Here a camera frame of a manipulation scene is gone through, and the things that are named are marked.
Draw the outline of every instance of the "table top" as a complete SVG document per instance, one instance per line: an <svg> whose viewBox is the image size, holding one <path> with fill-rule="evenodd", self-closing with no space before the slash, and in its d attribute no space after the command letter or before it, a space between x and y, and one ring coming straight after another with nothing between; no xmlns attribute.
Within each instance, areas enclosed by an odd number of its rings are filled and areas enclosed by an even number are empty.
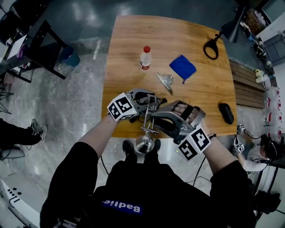
<svg viewBox="0 0 285 228"><path fill-rule="evenodd" d="M217 30L200 24L167 17L118 16L106 64L102 117L107 115L107 106L116 96L134 88L144 88L166 98L168 102L182 100L202 108L211 133L236 134L236 97L224 43L217 41L217 60L209 59L203 52L204 44L216 33ZM144 46L150 46L152 54L151 67L146 72L139 67ZM181 54L197 69L184 84L183 79L169 66ZM174 76L172 96L155 76L155 71ZM224 121L219 103L230 105L235 119L232 125ZM143 134L142 126L143 123L139 121L121 121L113 137L136 138ZM156 137L168 138L164 133Z"/></svg>

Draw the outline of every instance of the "white t-shirt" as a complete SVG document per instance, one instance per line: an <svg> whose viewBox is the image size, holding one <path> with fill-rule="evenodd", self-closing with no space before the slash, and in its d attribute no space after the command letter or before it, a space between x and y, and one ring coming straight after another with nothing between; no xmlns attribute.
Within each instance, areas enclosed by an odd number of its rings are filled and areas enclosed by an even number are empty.
<svg viewBox="0 0 285 228"><path fill-rule="evenodd" d="M243 164L244 170L248 172L260 172L267 166L265 163L258 163L262 159L269 160L261 155L260 147L259 145L254 145L253 148L250 149L246 161Z"/></svg>

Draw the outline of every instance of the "blue cloth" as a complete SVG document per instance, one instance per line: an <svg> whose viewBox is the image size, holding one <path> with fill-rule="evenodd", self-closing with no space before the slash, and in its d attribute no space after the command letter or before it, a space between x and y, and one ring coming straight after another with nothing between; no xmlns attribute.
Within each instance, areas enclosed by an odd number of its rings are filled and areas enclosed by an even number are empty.
<svg viewBox="0 0 285 228"><path fill-rule="evenodd" d="M183 78L183 84L187 78L189 78L193 73L196 72L196 67L189 62L184 55L180 55L175 59L169 66L181 77Z"/></svg>

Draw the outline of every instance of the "trash can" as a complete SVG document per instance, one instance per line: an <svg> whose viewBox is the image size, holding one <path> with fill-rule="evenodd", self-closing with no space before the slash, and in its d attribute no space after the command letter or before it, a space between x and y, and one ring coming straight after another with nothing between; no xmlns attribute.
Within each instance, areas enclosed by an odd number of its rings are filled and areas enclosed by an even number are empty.
<svg viewBox="0 0 285 228"><path fill-rule="evenodd" d="M77 66L80 63L80 58L72 47L64 48L59 56L59 59L63 63L73 67Z"/></svg>

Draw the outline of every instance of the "wooden pallet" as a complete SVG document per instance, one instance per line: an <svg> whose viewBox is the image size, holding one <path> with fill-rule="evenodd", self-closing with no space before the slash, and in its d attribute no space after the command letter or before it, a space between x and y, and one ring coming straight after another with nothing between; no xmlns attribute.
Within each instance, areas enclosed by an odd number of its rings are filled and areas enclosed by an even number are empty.
<svg viewBox="0 0 285 228"><path fill-rule="evenodd" d="M256 83L255 72L231 60L230 66L236 92L236 104L263 109L265 88Z"/></svg>

